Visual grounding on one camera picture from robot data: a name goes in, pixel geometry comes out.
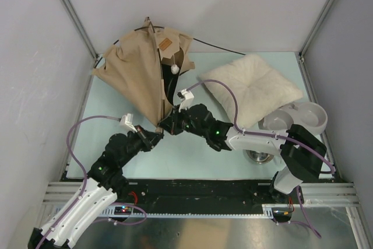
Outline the white pompom toy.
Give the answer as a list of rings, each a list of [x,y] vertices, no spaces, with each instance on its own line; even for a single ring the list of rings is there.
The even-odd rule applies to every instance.
[[[180,68],[178,67],[178,65],[174,64],[171,66],[171,73],[176,75],[178,72],[180,71]]]

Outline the aluminium frame post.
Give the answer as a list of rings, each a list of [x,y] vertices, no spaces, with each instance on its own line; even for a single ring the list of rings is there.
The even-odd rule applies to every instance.
[[[313,40],[315,39],[316,35],[318,34],[320,28],[322,27],[323,23],[325,22],[327,16],[330,14],[330,11],[334,7],[337,0],[326,0],[315,23],[313,24],[310,32],[308,33],[302,47],[298,52],[298,56],[301,62],[305,60],[305,54],[307,53],[308,49],[310,48]]]
[[[97,57],[98,57],[98,53],[95,50],[95,48],[93,46],[93,43],[91,42],[91,40],[88,36],[88,33],[87,33],[86,29],[84,28],[83,23],[82,23],[80,17],[78,16],[78,14],[76,12],[76,9],[73,6],[72,1],[71,0],[60,0],[60,1],[62,3],[62,6],[64,7],[64,9],[66,10],[70,20],[72,21],[73,26],[75,27],[78,35],[83,40],[84,45],[87,48],[90,56],[94,60],[96,60]]]

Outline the tan fabric pet tent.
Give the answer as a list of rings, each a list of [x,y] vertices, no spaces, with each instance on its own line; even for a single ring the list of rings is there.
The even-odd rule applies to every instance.
[[[195,69],[188,52],[193,38],[179,30],[165,27],[156,31],[164,80],[165,118],[173,109],[173,99],[178,78]],[[144,21],[144,30],[122,36],[103,55],[102,66],[92,74],[125,96],[153,125],[158,125],[161,113],[160,73],[155,58],[152,38]],[[171,66],[180,71],[174,75]]]

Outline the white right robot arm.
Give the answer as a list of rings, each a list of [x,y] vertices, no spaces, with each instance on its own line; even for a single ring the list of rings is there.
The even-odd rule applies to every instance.
[[[319,180],[326,146],[299,124],[282,131],[237,130],[234,124],[214,118],[203,104],[188,109],[174,108],[159,127],[171,135],[182,132],[205,138],[214,150],[247,150],[280,157],[285,167],[278,171],[269,188],[270,198],[282,203],[296,186]]]

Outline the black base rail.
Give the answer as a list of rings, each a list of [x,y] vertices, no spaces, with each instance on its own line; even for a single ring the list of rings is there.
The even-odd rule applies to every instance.
[[[135,203],[151,215],[263,214],[262,205],[288,205],[295,193],[283,194],[269,180],[129,179],[117,201]]]

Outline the aluminium frame post left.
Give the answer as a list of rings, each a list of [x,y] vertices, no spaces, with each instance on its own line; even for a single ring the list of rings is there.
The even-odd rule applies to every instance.
[[[96,60],[97,57],[98,57],[98,53],[95,50],[95,48],[93,46],[93,43],[91,42],[91,40],[88,36],[88,33],[87,33],[86,29],[84,28],[83,23],[82,23],[80,17],[78,16],[78,14],[76,12],[76,9],[73,6],[72,1],[71,0],[60,0],[60,1],[62,3],[62,6],[64,7],[64,9],[66,10],[70,20],[72,21],[73,26],[75,27],[78,35],[83,40],[84,45],[87,48],[90,56],[94,60]]]

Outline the stainless steel bowl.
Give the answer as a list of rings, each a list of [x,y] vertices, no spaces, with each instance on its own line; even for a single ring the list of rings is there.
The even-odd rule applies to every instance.
[[[244,155],[248,160],[253,163],[257,164],[266,164],[271,162],[274,159],[274,155],[264,153],[264,152],[257,152],[253,150],[244,150]]]

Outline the aluminium frame post right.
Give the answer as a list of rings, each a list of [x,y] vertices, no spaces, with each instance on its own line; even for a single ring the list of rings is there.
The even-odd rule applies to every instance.
[[[320,28],[322,27],[323,23],[325,22],[327,16],[330,14],[330,11],[334,7],[337,0],[326,0],[315,23],[313,24],[310,32],[308,33],[302,47],[298,52],[298,56],[301,62],[305,60],[305,54],[307,53],[308,49],[310,48],[313,40],[315,39],[316,35],[318,34]]]

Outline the grey double pet bowl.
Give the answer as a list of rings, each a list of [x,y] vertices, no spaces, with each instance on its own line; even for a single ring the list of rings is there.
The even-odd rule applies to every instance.
[[[298,124],[313,135],[320,135],[327,123],[328,115],[320,105],[313,102],[292,102],[265,116],[258,122],[258,127],[277,131],[290,129],[293,124]]]

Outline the cream fluffy cushion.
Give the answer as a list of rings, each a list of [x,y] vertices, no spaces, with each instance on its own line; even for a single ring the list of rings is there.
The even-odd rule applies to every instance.
[[[199,75],[200,80],[221,104],[230,121],[237,117],[237,125],[249,128],[265,116],[304,97],[302,90],[262,57],[249,54],[231,63]]]

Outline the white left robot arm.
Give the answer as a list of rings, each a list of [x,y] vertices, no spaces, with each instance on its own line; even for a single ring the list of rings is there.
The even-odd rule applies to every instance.
[[[151,151],[163,137],[140,125],[126,135],[112,135],[73,197],[44,226],[33,229],[27,247],[73,248],[106,207],[129,196],[122,168],[138,153]]]

